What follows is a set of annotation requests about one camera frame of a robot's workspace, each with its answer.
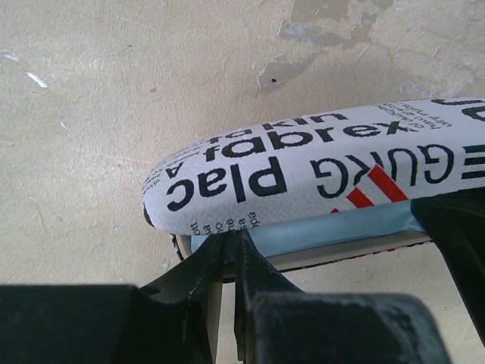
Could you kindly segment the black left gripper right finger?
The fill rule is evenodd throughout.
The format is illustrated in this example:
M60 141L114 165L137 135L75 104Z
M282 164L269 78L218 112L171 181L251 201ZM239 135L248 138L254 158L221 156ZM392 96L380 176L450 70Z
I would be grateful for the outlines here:
M237 356L244 363L449 363L428 308L396 293L306 293L234 236Z

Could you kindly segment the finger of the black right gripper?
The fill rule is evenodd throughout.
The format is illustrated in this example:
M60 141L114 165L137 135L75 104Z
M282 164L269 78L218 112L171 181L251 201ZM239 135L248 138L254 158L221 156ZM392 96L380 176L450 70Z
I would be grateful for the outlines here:
M439 249L484 340L484 192L415 199L411 213Z

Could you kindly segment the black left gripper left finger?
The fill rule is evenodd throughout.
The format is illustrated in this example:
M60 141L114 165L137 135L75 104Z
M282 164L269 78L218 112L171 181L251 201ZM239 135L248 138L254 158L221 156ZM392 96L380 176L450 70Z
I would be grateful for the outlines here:
M3 363L213 363L223 235L144 287L4 285Z

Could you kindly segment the blue cleaning cloth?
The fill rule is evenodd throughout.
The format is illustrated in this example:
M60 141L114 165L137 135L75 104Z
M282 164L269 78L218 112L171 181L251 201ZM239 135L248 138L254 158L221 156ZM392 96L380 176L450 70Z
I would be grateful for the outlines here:
M210 217L210 221L196 221L189 235L177 238L183 258L194 253L210 234L239 230L247 230L258 251L267 258L354 241L363 246L367 240L376 239L379 246L388 243L392 249L429 240L411 213L409 201L284 222L264 221L254 208Z

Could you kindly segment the white printed glasses case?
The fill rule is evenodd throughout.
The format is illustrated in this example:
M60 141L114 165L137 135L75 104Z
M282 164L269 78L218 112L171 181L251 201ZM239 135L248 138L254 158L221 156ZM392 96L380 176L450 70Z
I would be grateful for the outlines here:
M177 238L211 215L254 208L264 221L284 222L458 191L484 192L480 96L386 102L222 133L157 164L142 203L146 221L187 259ZM373 239L265 258L295 271L399 248Z

